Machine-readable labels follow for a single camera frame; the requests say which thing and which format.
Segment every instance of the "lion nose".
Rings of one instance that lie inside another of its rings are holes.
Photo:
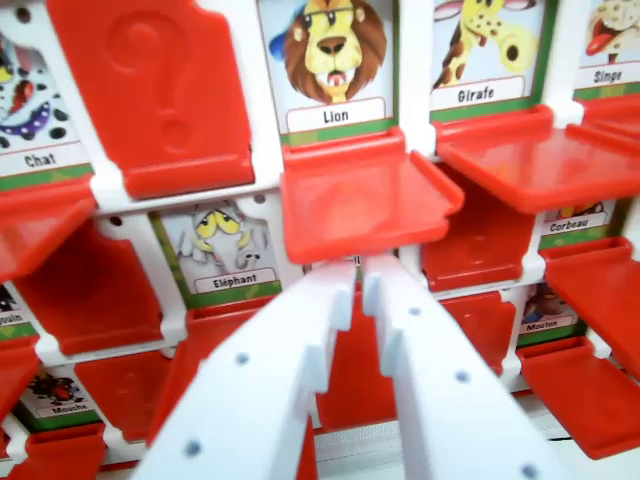
[[[318,48],[327,55],[335,56],[340,50],[342,50],[346,41],[346,37],[329,37],[320,40],[318,42]]]

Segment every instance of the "lion illustration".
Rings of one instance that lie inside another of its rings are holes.
[[[609,63],[618,54],[640,48],[640,0],[605,0],[591,13],[587,55],[607,53]]]
[[[387,37],[363,0],[308,0],[288,30],[272,41],[282,49],[293,88],[324,104],[342,103],[369,84],[382,65]]]

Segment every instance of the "white name label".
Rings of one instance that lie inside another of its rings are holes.
[[[80,142],[0,154],[0,176],[18,175],[89,163]]]
[[[273,282],[277,280],[273,268],[259,268],[247,272],[230,273],[217,277],[200,278],[195,281],[196,292],[216,292],[229,288],[247,287],[258,283]]]
[[[580,215],[578,217],[564,218],[547,222],[542,229],[542,235],[555,235],[556,233],[573,232],[584,230],[585,228],[601,227],[606,224],[607,214],[605,212]]]
[[[566,327],[578,322],[578,317],[567,315],[566,317],[544,318],[537,322],[523,323],[520,325],[520,333],[542,332],[543,330],[551,330],[552,328]]]
[[[66,405],[51,405],[50,407],[38,408],[36,412],[40,418],[57,417],[59,415],[69,415],[72,413],[88,412],[93,410],[90,402],[69,403]]]
[[[640,81],[640,62],[614,63],[582,67],[578,72],[576,89],[606,87]]]
[[[19,313],[8,313],[0,316],[0,326],[17,325],[18,323],[27,323],[28,320]]]
[[[384,99],[378,97],[289,110],[287,112],[287,127],[292,133],[305,132],[339,125],[370,122],[384,117]]]
[[[431,110],[501,102],[524,95],[524,77],[508,77],[467,83],[452,87],[440,87],[431,92]]]

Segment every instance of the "hole in plastic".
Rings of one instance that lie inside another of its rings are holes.
[[[522,474],[525,478],[538,478],[538,470],[533,465],[525,465],[522,467]]]
[[[244,365],[248,361],[249,361],[249,355],[247,355],[246,353],[239,353],[238,355],[236,355],[236,363],[238,365]]]
[[[31,12],[28,8],[16,8],[16,17],[20,23],[29,23],[31,21]]]
[[[469,383],[471,381],[471,375],[464,370],[459,370],[456,372],[456,380],[460,383]]]
[[[197,440],[189,440],[184,447],[184,454],[186,457],[192,458],[198,455],[201,449],[200,442]]]

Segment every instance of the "question mark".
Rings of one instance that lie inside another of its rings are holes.
[[[152,80],[157,104],[154,113],[163,118],[161,142],[170,150],[182,150],[189,138],[188,125],[176,118],[177,90],[188,51],[183,30],[157,12],[135,12],[114,22],[107,36],[107,51],[118,70]]]

